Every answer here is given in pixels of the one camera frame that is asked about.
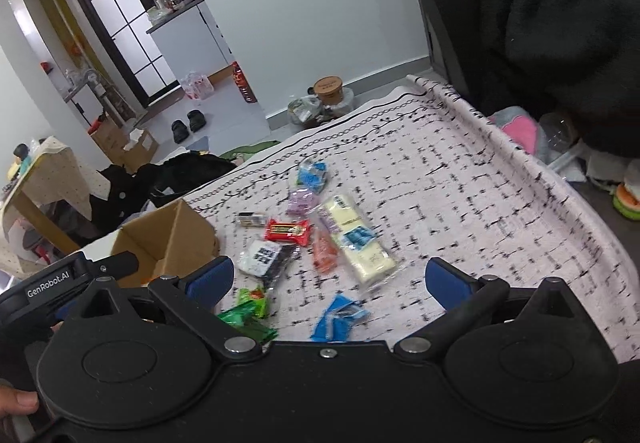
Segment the bottle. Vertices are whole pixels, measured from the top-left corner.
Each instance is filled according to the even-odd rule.
[[[242,98],[244,98],[244,101],[248,104],[255,104],[258,100],[255,98],[254,92],[246,81],[246,77],[244,76],[244,73],[242,73],[240,65],[238,62],[233,62],[232,66],[234,67],[234,82],[242,93]]]

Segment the human hand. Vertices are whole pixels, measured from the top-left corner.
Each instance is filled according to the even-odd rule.
[[[8,415],[33,414],[38,410],[38,394],[0,385],[0,419]]]

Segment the cardboard box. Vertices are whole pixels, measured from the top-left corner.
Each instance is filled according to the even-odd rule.
[[[107,118],[95,133],[94,142],[102,149],[114,165],[122,165],[123,148],[129,143],[127,135],[117,127],[111,118]]]
[[[189,275],[219,256],[220,243],[213,226],[178,199],[123,225],[111,255],[123,251],[135,253],[140,266],[118,283],[137,287],[161,275]]]
[[[140,167],[151,163],[157,150],[158,142],[151,136],[151,133],[143,130],[135,146],[122,151],[122,164],[127,172],[135,174]]]

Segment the black shoe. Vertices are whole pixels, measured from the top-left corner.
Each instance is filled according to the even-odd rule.
[[[207,125],[207,120],[204,115],[197,109],[190,111],[187,114],[187,118],[189,118],[189,128],[191,133],[196,133]]]
[[[174,131],[174,142],[176,144],[184,142],[190,134],[187,126],[182,123],[182,120],[175,120],[175,122],[171,124],[171,130]]]

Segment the red candy wrapper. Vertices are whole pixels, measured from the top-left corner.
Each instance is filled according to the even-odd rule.
[[[308,220],[300,223],[278,223],[275,219],[267,223],[267,230],[264,238],[267,241],[284,241],[296,243],[298,246],[309,244],[311,235],[311,224]]]

